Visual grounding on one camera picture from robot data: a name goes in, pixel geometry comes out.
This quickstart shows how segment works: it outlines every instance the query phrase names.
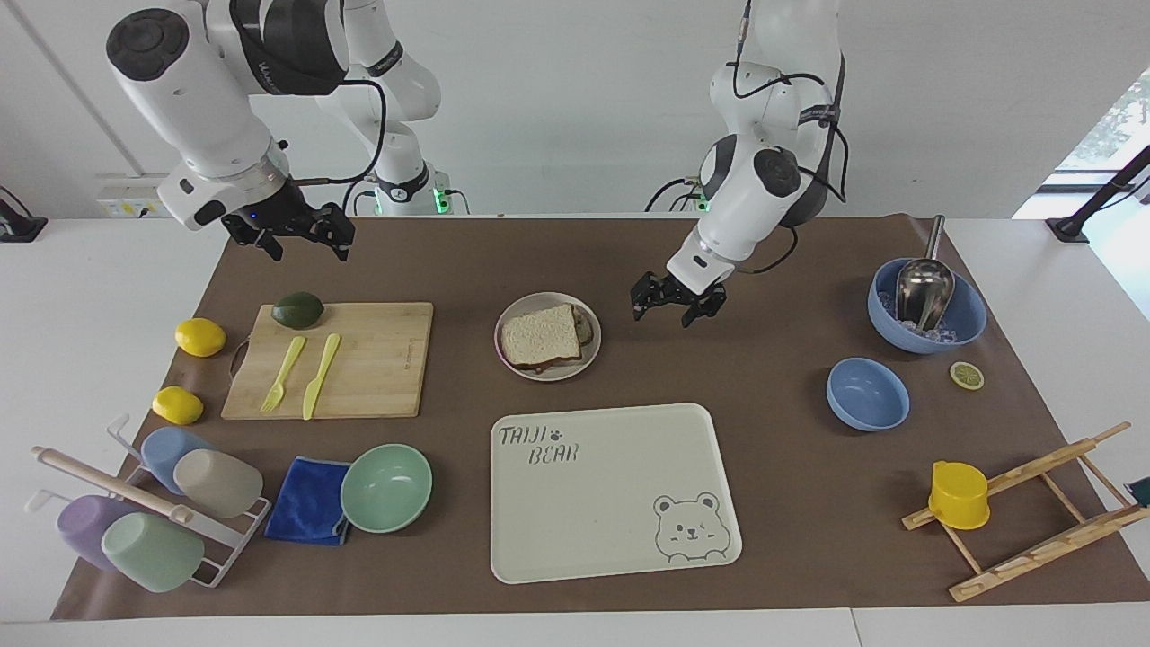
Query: green indicator light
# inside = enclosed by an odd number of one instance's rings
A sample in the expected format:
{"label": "green indicator light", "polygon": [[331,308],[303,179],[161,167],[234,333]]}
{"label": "green indicator light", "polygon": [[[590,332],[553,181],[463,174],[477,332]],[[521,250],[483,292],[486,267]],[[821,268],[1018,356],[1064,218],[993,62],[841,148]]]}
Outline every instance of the green indicator light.
{"label": "green indicator light", "polygon": [[447,213],[451,208],[451,203],[447,201],[447,195],[439,188],[434,188],[435,193],[435,208],[439,213]]}

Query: wooden rod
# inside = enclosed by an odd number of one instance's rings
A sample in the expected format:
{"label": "wooden rod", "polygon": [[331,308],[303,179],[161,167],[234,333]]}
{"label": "wooden rod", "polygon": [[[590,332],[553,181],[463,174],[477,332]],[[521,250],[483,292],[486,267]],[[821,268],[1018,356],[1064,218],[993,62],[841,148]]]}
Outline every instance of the wooden rod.
{"label": "wooden rod", "polygon": [[1078,519],[1078,523],[1081,524],[1086,522],[1086,517],[1082,516],[1082,513],[1080,513],[1079,509],[1075,508],[1073,503],[1071,503],[1071,500],[1066,496],[1066,493],[1063,492],[1063,488],[1058,487],[1058,484],[1055,483],[1055,479],[1050,478],[1050,475],[1042,475],[1042,480],[1046,484],[1046,487],[1049,487],[1055,493],[1055,496],[1058,498],[1058,501],[1061,501],[1063,506],[1065,506],[1066,509],[1070,510],[1071,515],[1074,515],[1074,518]]}
{"label": "wooden rod", "polygon": [[118,494],[129,501],[135,501],[140,506],[163,515],[176,523],[187,523],[191,518],[191,510],[186,506],[177,506],[170,501],[161,499],[151,492],[130,486],[124,482],[113,478],[86,463],[80,463],[67,454],[44,447],[33,447],[32,456],[40,463],[71,475],[77,479],[87,482],[98,488],[106,490],[113,494]]}
{"label": "wooden rod", "polygon": [[964,602],[1005,584],[1023,573],[1068,555],[1079,548],[1089,546],[1099,539],[1114,534],[1134,522],[1150,517],[1150,508],[1129,506],[1113,513],[1104,513],[1097,517],[1070,529],[1066,532],[1034,546],[1029,550],[991,567],[965,581],[950,587],[950,595],[956,602]]}
{"label": "wooden rod", "polygon": [[[1018,468],[1014,468],[1013,470],[1003,472],[1002,475],[998,475],[997,477],[987,482],[987,496],[1007,491],[1019,484],[1026,483],[1035,477],[1038,477],[1040,475],[1044,475],[1053,470],[1055,468],[1065,465],[1071,461],[1086,456],[1088,452],[1098,447],[1099,442],[1113,438],[1120,434],[1121,432],[1125,432],[1128,429],[1130,429],[1129,423],[1119,423],[1118,425],[1114,425],[1113,428],[1106,430],[1105,432],[1102,432],[1101,434],[1094,438],[1082,439],[1078,442],[1067,445],[1064,448],[1056,449],[1055,452],[1051,452],[1045,456],[1035,459],[1034,461],[1030,461],[1025,465],[1020,465]],[[1117,492],[1117,490],[1113,488],[1113,486],[1111,486],[1111,492],[1114,493]],[[1124,506],[1128,504],[1126,499],[1122,498],[1120,494],[1116,494],[1116,496],[1118,496],[1118,500],[1121,501]],[[922,527],[933,521],[935,521],[934,514],[930,513],[929,509],[923,508],[922,510],[919,510],[917,513],[903,517],[903,526],[905,526],[906,530],[912,531],[914,529]]]}
{"label": "wooden rod", "polygon": [[1122,432],[1125,432],[1126,430],[1129,430],[1129,429],[1130,429],[1130,424],[1129,423],[1119,423],[1119,424],[1114,425],[1113,428],[1106,430],[1105,432],[1102,432],[1101,434],[1094,437],[1094,442],[1102,442],[1102,441],[1104,441],[1106,439],[1117,437],[1118,434],[1120,434],[1120,433],[1122,433]]}
{"label": "wooden rod", "polygon": [[979,565],[977,560],[974,559],[974,555],[971,554],[971,550],[966,548],[965,544],[963,544],[963,540],[958,537],[958,533],[954,532],[954,529],[948,526],[946,524],[938,524],[938,525],[942,526],[942,530],[946,531],[946,534],[950,536],[950,540],[954,542],[954,548],[958,548],[958,552],[963,554],[963,559],[966,560],[966,563],[969,564],[972,569],[974,569],[974,575],[981,575],[982,567]]}
{"label": "wooden rod", "polygon": [[1079,457],[1079,461],[1081,461],[1082,464],[1086,465],[1088,470],[1094,472],[1095,477],[1098,477],[1098,480],[1102,482],[1102,485],[1106,486],[1106,490],[1110,491],[1110,494],[1114,495],[1114,499],[1117,499],[1119,503],[1121,503],[1122,506],[1132,506],[1132,503],[1126,500],[1126,496],[1122,495],[1121,491],[1114,487],[1114,484],[1110,483],[1110,479],[1107,479],[1106,476],[1102,473],[1102,470],[1099,470],[1098,467],[1094,464],[1094,461],[1090,461],[1086,456]]}

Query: drying rack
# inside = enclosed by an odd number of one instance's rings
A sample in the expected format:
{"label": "drying rack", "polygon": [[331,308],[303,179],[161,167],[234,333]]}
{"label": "drying rack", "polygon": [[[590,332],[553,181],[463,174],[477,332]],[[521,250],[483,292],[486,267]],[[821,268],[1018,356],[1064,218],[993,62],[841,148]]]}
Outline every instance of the drying rack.
{"label": "drying rack", "polygon": [[[105,430],[108,436],[124,447],[129,456],[132,456],[137,462],[136,469],[132,470],[125,480],[121,480],[112,475],[101,472],[100,470],[82,463],[56,449],[33,447],[32,456],[36,457],[37,462],[44,465],[64,472],[66,475],[72,476],[82,482],[86,482],[100,490],[106,491],[109,496],[113,496],[114,499],[132,501],[162,517],[167,517],[170,522],[183,526],[205,539],[231,549],[223,563],[209,560],[207,556],[201,560],[201,564],[207,567],[209,572],[214,571],[215,573],[210,577],[210,579],[202,579],[201,577],[198,577],[200,571],[204,569],[197,570],[197,572],[190,578],[191,581],[194,581],[200,586],[215,588],[223,580],[224,576],[228,575],[228,571],[231,570],[231,567],[236,563],[239,554],[244,552],[244,548],[247,547],[247,542],[251,541],[255,531],[260,527],[260,524],[268,516],[268,513],[271,510],[271,502],[262,496],[256,499],[255,503],[253,503],[247,511],[238,517],[243,519],[243,526],[237,530],[209,517],[208,515],[205,515],[204,513],[194,510],[189,506],[183,503],[172,503],[163,498],[152,494],[151,492],[140,490],[137,487],[137,484],[139,484],[144,477],[148,475],[148,471],[147,468],[144,467],[143,459],[136,448],[133,448],[131,444],[121,436],[121,431],[126,423],[128,416],[124,415],[116,418],[116,421],[114,421]],[[66,501],[68,500],[59,494],[40,491],[37,498],[33,498],[33,501],[29,503],[29,507],[34,508],[43,504],[45,495],[63,499]]]}
{"label": "drying rack", "polygon": [[[1018,555],[996,564],[989,569],[983,569],[979,565],[979,562],[974,559],[971,550],[963,544],[961,538],[958,533],[948,526],[946,524],[940,523],[942,529],[950,537],[950,540],[954,542],[954,547],[966,560],[966,563],[971,565],[974,570],[974,577],[966,579],[950,587],[950,595],[956,602],[964,602],[995,588],[996,586],[1003,585],[1021,575],[1033,571],[1040,567],[1044,567],[1050,562],[1068,555],[1079,548],[1089,546],[1099,539],[1114,534],[1116,532],[1122,530],[1124,527],[1150,517],[1150,508],[1145,508],[1137,502],[1132,502],[1122,495],[1121,491],[1114,487],[1114,484],[1106,478],[1105,475],[1098,470],[1098,467],[1094,464],[1087,454],[1098,447],[1102,441],[1113,438],[1121,432],[1130,429],[1129,423],[1121,423],[1116,425],[1105,432],[1088,439],[1082,439],[1078,442],[1071,444],[1061,449],[1057,449],[1041,459],[1035,459],[1025,465],[1014,468],[1005,473],[998,475],[997,477],[987,482],[987,495],[992,496],[995,494],[1005,492],[1019,484],[1028,482],[1030,479],[1042,479],[1042,482],[1055,493],[1058,501],[1066,507],[1071,515],[1078,519],[1079,525],[1064,531],[1061,533],[1051,537],[1050,539],[1040,542],[1032,548],[1019,553]],[[1086,518],[1082,513],[1071,502],[1063,492],[1058,484],[1050,478],[1050,472],[1055,468],[1065,465],[1073,461],[1079,461],[1082,465],[1089,470],[1095,477],[1102,482],[1102,485],[1106,487],[1107,491],[1118,502],[1121,508],[1111,513],[1104,513],[1096,517]],[[931,522],[936,522],[937,518],[928,508],[919,510],[913,515],[907,515],[903,517],[903,525],[906,530],[912,531],[914,529],[920,529]]]}

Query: lemon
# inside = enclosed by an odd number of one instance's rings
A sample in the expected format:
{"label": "lemon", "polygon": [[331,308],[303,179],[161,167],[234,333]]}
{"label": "lemon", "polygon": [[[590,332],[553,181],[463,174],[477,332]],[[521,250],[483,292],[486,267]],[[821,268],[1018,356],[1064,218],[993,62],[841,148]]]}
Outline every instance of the lemon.
{"label": "lemon", "polygon": [[152,411],[172,425],[191,425],[204,415],[204,403],[182,387],[164,387],[152,399]]}
{"label": "lemon", "polygon": [[982,377],[982,371],[973,364],[956,362],[950,365],[950,379],[954,384],[968,392],[976,392],[982,388],[987,379]]}
{"label": "lemon", "polygon": [[176,345],[193,357],[212,357],[228,344],[228,336],[210,318],[189,318],[176,326]]}

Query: table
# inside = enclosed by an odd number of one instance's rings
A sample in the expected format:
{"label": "table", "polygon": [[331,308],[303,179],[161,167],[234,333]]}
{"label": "table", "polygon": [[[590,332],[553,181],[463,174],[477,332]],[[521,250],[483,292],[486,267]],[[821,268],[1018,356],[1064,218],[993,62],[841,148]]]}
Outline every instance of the table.
{"label": "table", "polygon": [[[1150,356],[1150,323],[1088,247],[1059,245],[1041,223],[1033,222],[959,219],[952,221],[949,231],[1068,440],[1097,433],[1122,418],[1136,428],[1150,426],[1150,408],[1142,405],[1141,395],[1147,379],[1138,365],[1140,357]],[[120,456],[100,440],[99,429],[120,413],[138,416],[145,410],[172,352],[170,322],[194,309],[224,237],[220,228],[191,234],[167,221],[56,221],[34,245],[0,248],[3,275],[26,279],[21,286],[5,287],[6,309],[15,315],[0,321],[0,339],[22,336],[29,340],[6,345],[6,369],[0,375],[0,410],[13,430],[0,440],[0,465],[5,468],[0,485],[6,486],[0,488],[0,510],[9,521],[0,531],[3,619],[46,617],[72,562],[68,549],[52,538],[54,515],[22,517],[18,510],[23,501],[36,487],[57,488],[63,494],[86,492],[67,477],[37,467],[25,454],[28,446],[64,447],[98,468],[118,467]],[[1059,290],[1073,292],[1073,298]],[[147,302],[147,308],[138,305],[141,302]],[[150,319],[136,321],[144,309],[151,310]],[[87,318],[97,321],[87,323]],[[1034,319],[1051,323],[1035,326],[1029,323]],[[30,338],[28,331],[36,331],[36,337]],[[1065,346],[1074,333],[1083,331],[1103,334]],[[133,351],[125,354],[120,347],[129,344]],[[31,365],[33,360],[41,372],[23,375],[20,367]],[[1091,386],[1089,393],[1079,393],[1083,385]],[[78,395],[67,402],[49,395],[74,390]],[[1121,441],[1103,446],[1095,454],[1097,462],[1117,480],[1145,476],[1150,471],[1145,468],[1150,465],[1150,436],[1145,432],[1132,431]],[[1150,529],[1134,526],[1125,537],[1147,570]],[[210,632],[266,637],[274,631],[294,637],[315,631],[325,637],[346,634],[365,644],[379,644],[379,632],[397,644],[436,644],[437,637],[443,641],[459,636],[454,632],[466,632],[477,641],[493,644],[532,637],[576,644],[588,627],[595,627],[596,633],[615,639],[635,636],[631,632],[645,639],[666,634],[670,644],[716,632],[742,632],[747,639],[775,634],[788,637],[789,642],[857,645],[861,640],[869,646],[898,645],[925,632],[944,645],[951,644],[948,640],[969,645],[976,638],[995,642],[1010,636],[1026,636],[1027,642],[1034,642],[1035,632],[1049,632],[1046,644],[1072,645],[1081,642],[1081,636],[1071,631],[1076,627],[1101,632],[1113,644],[1133,645],[1141,641],[1135,638],[1138,629],[1150,629],[1147,610],[1150,604],[527,618],[238,618],[213,621]],[[70,637],[100,631],[106,640],[128,633],[143,640],[150,634],[168,634],[177,626],[197,629],[174,634],[190,639],[209,625],[198,619],[5,625],[0,639],[10,636],[3,641],[62,644]]]}

